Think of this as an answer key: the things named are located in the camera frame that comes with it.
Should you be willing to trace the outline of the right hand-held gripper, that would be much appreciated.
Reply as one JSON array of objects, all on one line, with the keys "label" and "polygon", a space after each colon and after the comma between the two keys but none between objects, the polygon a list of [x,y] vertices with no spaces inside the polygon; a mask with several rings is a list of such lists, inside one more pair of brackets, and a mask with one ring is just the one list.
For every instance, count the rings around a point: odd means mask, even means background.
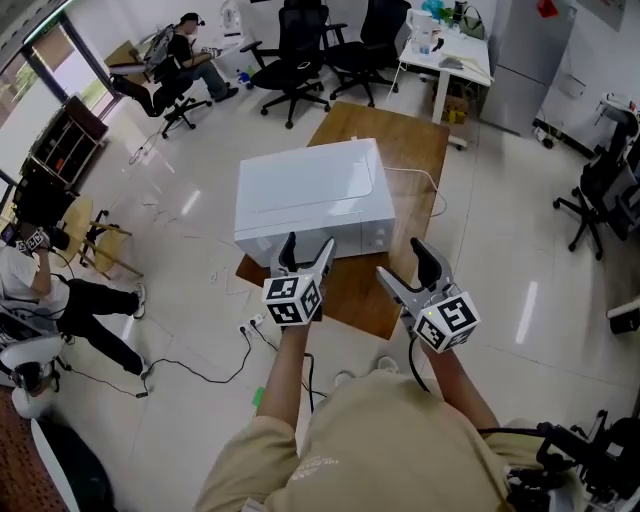
[{"label": "right hand-held gripper", "polygon": [[[377,279],[396,303],[414,306],[408,310],[406,324],[410,338],[418,339],[436,353],[443,353],[464,344],[481,318],[469,293],[456,284],[449,284],[453,274],[448,261],[417,237],[412,237],[410,244],[418,260],[417,276],[421,286],[410,286],[382,266],[376,267]],[[422,300],[420,297],[426,289],[436,292]]]}]

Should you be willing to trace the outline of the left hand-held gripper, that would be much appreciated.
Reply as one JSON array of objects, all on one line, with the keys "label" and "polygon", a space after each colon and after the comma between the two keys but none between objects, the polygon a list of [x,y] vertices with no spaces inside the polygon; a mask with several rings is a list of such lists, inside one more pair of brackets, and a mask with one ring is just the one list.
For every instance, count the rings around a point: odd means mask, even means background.
[{"label": "left hand-held gripper", "polygon": [[323,319],[324,280],[335,252],[328,238],[315,259],[300,271],[295,260],[296,234],[290,232],[271,258],[271,276],[264,281],[262,302],[280,327],[304,326]]}]

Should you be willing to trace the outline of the white cardboard box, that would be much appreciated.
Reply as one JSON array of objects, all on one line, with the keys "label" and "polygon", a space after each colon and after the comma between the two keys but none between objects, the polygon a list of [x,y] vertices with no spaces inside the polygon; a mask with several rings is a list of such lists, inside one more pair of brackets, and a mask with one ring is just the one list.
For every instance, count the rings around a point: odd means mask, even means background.
[{"label": "white cardboard box", "polygon": [[266,268],[270,266],[272,256],[280,252],[291,232],[296,234],[294,256],[297,263],[311,263],[330,237],[335,239],[336,258],[362,253],[360,223],[310,229],[284,225],[242,230],[235,233],[235,243],[260,267]]}]

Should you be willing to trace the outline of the person's left forearm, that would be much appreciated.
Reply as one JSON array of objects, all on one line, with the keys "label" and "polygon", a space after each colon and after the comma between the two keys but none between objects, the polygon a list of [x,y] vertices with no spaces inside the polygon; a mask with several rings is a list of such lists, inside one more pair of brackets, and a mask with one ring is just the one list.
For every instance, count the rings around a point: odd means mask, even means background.
[{"label": "person's left forearm", "polygon": [[258,417],[280,420],[296,430],[301,403],[302,372],[311,325],[289,326],[283,331]]}]

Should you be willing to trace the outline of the white microwave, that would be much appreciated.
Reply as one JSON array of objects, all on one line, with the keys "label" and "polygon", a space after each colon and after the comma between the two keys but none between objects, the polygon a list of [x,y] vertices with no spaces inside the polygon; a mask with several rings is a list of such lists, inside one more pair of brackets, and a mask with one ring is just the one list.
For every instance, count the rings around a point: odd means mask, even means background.
[{"label": "white microwave", "polygon": [[389,251],[395,210],[375,139],[305,147],[241,162],[234,241],[242,230],[354,223],[362,228],[360,255]]}]

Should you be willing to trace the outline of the person's beige shirt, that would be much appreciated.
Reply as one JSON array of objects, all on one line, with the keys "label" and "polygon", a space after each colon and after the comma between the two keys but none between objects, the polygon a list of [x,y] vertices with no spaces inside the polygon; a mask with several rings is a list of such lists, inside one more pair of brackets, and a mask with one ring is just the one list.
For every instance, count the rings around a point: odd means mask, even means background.
[{"label": "person's beige shirt", "polygon": [[512,512],[507,472],[540,440],[483,436],[414,381],[375,371],[315,410],[303,443],[257,416],[224,447],[194,512]]}]

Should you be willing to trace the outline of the cardboard boxes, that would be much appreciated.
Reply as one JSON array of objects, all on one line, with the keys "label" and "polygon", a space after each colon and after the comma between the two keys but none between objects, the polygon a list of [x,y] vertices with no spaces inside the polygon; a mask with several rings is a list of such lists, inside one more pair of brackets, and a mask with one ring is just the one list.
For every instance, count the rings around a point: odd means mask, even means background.
[{"label": "cardboard boxes", "polygon": [[447,94],[441,120],[449,124],[463,125],[469,115],[469,97],[465,93]]}]

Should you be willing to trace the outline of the black office chair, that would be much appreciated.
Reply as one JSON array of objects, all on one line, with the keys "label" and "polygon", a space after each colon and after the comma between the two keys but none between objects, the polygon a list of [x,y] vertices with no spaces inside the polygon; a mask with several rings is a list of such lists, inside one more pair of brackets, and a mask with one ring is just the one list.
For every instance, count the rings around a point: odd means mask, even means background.
[{"label": "black office chair", "polygon": [[326,112],[330,103],[314,92],[324,91],[320,71],[325,64],[323,48],[327,45],[329,8],[321,0],[285,0],[278,12],[279,46],[263,49],[260,41],[251,42],[240,49],[250,52],[258,70],[249,79],[253,87],[280,91],[282,95],[261,107],[263,116],[275,105],[287,102],[289,111],[285,127],[294,127],[296,105],[304,100],[317,103]]},{"label": "black office chair", "polygon": [[604,249],[598,226],[606,224],[620,241],[640,229],[640,137],[625,156],[616,162],[602,154],[583,168],[580,183],[571,190],[577,203],[557,197],[554,209],[562,206],[580,217],[576,235],[568,245],[574,252],[586,230],[592,235],[600,261]]},{"label": "black office chair", "polygon": [[399,64],[396,38],[406,25],[410,8],[406,0],[368,0],[358,41],[345,41],[343,30],[346,23],[326,26],[322,36],[324,62],[340,83],[330,93],[330,100],[336,100],[340,93],[355,86],[362,86],[368,97],[368,106],[374,107],[372,84],[389,86],[391,93],[399,92],[397,79],[387,80],[380,71]]},{"label": "black office chair", "polygon": [[160,131],[163,139],[168,138],[169,130],[178,121],[183,121],[191,130],[194,130],[196,125],[189,121],[186,113],[202,106],[212,107],[213,102],[211,100],[196,101],[193,97],[187,96],[193,81],[190,78],[179,78],[173,71],[165,72],[154,79],[154,83],[160,85],[154,93],[128,78],[129,75],[144,74],[146,71],[145,64],[110,66],[110,83],[118,93],[138,102],[148,117],[165,119],[166,124]]}]

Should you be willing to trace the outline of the round wooden table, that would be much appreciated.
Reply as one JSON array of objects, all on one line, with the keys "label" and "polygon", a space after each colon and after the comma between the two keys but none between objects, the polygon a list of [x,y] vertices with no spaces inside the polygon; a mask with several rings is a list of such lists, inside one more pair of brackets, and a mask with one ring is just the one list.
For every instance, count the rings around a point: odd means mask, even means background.
[{"label": "round wooden table", "polygon": [[94,272],[110,280],[108,272],[114,265],[125,269],[139,278],[144,274],[125,263],[120,257],[121,245],[126,237],[133,234],[117,225],[93,219],[93,200],[79,196],[65,211],[62,231],[69,236],[66,249],[57,250],[54,263],[57,267],[69,266],[75,257],[87,264]]}]

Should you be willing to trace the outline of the white desk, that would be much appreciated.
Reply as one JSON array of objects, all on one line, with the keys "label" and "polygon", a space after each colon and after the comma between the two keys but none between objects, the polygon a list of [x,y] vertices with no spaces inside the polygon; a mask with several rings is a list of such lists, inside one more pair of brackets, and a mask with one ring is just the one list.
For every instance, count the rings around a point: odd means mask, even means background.
[{"label": "white desk", "polygon": [[[450,79],[456,77],[471,84],[490,88],[494,79],[490,74],[488,45],[484,40],[469,38],[451,31],[444,31],[440,38],[443,45],[429,54],[416,53],[407,44],[400,57],[398,68],[413,66],[418,73],[433,71],[437,74],[435,102],[432,109],[431,122],[440,124],[444,111],[445,99]],[[445,68],[440,63],[452,58],[462,64],[461,69]]]}]

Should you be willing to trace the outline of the grey fridge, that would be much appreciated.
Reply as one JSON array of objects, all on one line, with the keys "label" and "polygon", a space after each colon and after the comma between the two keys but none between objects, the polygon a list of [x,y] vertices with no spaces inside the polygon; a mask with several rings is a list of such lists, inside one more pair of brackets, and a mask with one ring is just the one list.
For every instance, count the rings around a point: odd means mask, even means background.
[{"label": "grey fridge", "polygon": [[492,85],[480,120],[527,134],[560,67],[576,18],[572,0],[496,0],[488,41]]}]

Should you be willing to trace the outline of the white kettle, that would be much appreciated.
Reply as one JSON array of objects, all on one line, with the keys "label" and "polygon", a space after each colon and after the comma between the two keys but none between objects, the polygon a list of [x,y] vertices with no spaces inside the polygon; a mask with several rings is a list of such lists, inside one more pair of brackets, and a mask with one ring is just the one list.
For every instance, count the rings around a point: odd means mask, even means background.
[{"label": "white kettle", "polygon": [[430,11],[409,9],[406,23],[411,31],[412,43],[418,46],[429,46],[431,44],[435,24]]}]

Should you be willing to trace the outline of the grey white equipment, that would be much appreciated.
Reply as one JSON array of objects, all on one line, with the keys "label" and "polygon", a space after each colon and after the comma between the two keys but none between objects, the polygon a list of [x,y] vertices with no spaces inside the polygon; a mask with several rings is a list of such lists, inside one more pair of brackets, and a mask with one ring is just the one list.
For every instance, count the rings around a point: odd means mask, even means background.
[{"label": "grey white equipment", "polygon": [[599,101],[599,119],[615,124],[607,152],[619,157],[640,133],[640,118],[636,104],[624,95],[604,93]]}]

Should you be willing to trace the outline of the green bag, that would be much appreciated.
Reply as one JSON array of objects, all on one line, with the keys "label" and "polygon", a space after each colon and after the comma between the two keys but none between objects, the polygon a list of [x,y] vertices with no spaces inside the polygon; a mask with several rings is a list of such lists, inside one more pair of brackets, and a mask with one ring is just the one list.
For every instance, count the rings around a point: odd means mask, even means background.
[{"label": "green bag", "polygon": [[462,34],[478,40],[485,39],[486,28],[475,6],[467,2],[458,2],[455,12],[459,15],[458,25]]}]

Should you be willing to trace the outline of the white round backpack device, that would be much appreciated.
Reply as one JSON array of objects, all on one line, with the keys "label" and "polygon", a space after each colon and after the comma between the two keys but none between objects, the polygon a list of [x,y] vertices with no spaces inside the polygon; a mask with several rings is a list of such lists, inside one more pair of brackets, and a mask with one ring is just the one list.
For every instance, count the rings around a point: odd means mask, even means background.
[{"label": "white round backpack device", "polygon": [[63,348],[59,335],[14,342],[0,352],[0,371],[14,384],[11,399],[24,419],[46,413],[60,390],[55,364]]}]

